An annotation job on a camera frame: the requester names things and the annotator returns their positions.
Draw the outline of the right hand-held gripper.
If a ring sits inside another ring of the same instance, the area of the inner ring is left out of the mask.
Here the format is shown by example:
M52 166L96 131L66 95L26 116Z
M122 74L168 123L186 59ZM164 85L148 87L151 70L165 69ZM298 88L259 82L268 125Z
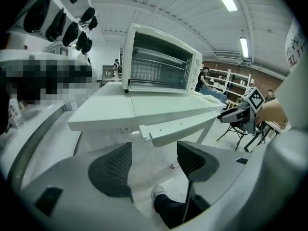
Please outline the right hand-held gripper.
M238 107L222 112L217 119L221 123L240 122L239 128L247 133L256 132L256 116L265 99L257 87L250 87L249 90L238 100Z

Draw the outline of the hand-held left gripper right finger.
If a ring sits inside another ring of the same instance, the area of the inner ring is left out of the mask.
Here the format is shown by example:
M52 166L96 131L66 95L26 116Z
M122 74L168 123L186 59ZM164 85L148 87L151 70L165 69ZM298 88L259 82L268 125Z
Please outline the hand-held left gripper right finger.
M178 231L256 231L263 228L252 200L265 147L251 153L190 141L177 143L178 163L188 192Z

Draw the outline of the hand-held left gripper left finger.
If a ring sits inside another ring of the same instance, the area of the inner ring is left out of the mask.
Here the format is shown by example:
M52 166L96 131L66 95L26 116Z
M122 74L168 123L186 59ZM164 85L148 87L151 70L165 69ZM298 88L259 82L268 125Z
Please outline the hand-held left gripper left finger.
M130 142L77 154L51 166L21 191L48 231L155 231L128 185Z

